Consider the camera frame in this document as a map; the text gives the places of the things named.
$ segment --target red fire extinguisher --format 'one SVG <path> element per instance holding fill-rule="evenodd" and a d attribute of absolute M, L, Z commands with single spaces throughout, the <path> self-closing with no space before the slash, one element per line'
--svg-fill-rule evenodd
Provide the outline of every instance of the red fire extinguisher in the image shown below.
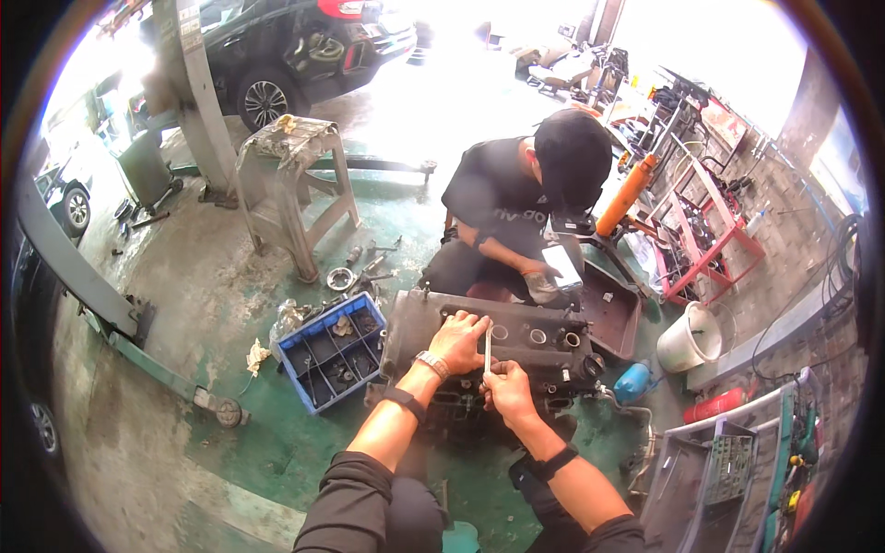
<path fill-rule="evenodd" d="M 685 421 L 685 424 L 690 425 L 698 420 L 708 419 L 725 411 L 731 411 L 745 403 L 747 403 L 747 393 L 743 391 L 743 388 L 731 388 L 721 396 L 713 397 L 713 399 L 708 399 L 694 407 L 688 408 L 682 414 L 682 420 Z"/>

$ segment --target orange hydraulic cylinder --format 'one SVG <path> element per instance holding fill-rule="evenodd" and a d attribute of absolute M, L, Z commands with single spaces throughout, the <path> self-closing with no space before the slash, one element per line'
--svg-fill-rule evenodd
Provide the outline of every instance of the orange hydraulic cylinder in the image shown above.
<path fill-rule="evenodd" d="M 627 210 L 639 197 L 639 194 L 649 186 L 651 180 L 651 171 L 658 164 L 658 158 L 654 154 L 645 156 L 641 162 L 633 165 L 630 174 L 624 179 L 624 184 L 620 186 L 618 195 L 614 197 L 608 209 L 605 210 L 602 217 L 596 222 L 596 232 L 600 236 L 611 236 L 614 228 L 620 223 Z"/>

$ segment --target black cap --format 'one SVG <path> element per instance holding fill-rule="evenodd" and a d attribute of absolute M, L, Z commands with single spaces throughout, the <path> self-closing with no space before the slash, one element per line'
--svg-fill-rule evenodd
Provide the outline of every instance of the black cap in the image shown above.
<path fill-rule="evenodd" d="M 544 194 L 553 211 L 584 211 L 596 203 L 612 169 L 612 143 L 595 117 L 557 111 L 535 131 Z"/>

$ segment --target blue plastic parts tray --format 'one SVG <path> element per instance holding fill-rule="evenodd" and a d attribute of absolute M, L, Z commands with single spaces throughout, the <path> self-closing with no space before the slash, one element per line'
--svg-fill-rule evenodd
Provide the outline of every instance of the blue plastic parts tray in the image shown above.
<path fill-rule="evenodd" d="M 339 336 L 332 326 L 342 316 L 353 331 Z M 283 366 L 311 415 L 328 409 L 378 375 L 378 342 L 386 325 L 378 306 L 362 292 L 280 340 Z"/>

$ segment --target man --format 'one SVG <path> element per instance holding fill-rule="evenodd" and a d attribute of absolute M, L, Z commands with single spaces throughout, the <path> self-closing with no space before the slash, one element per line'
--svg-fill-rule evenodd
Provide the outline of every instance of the man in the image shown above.
<path fill-rule="evenodd" d="M 399 470 L 430 398 L 449 375 L 482 365 L 476 342 L 489 327 L 458 311 L 426 355 L 389 388 L 356 438 L 335 455 L 307 511 L 294 552 L 438 553 L 444 515 L 427 487 Z M 538 416 L 528 376 L 513 361 L 483 375 L 487 410 L 495 409 L 528 451 L 511 469 L 516 486 L 543 525 L 529 551 L 639 553 L 643 529 L 614 486 Z"/>
<path fill-rule="evenodd" d="M 430 260 L 419 285 L 430 282 L 434 292 L 466 296 L 482 281 L 539 305 L 557 300 L 550 279 L 561 275 L 543 262 L 542 232 L 552 212 L 563 216 L 592 207 L 611 168 L 608 134 L 579 109 L 557 111 L 534 136 L 476 144 L 442 195 L 458 220 L 458 238 Z M 576 241 L 571 250 L 579 264 Z"/>

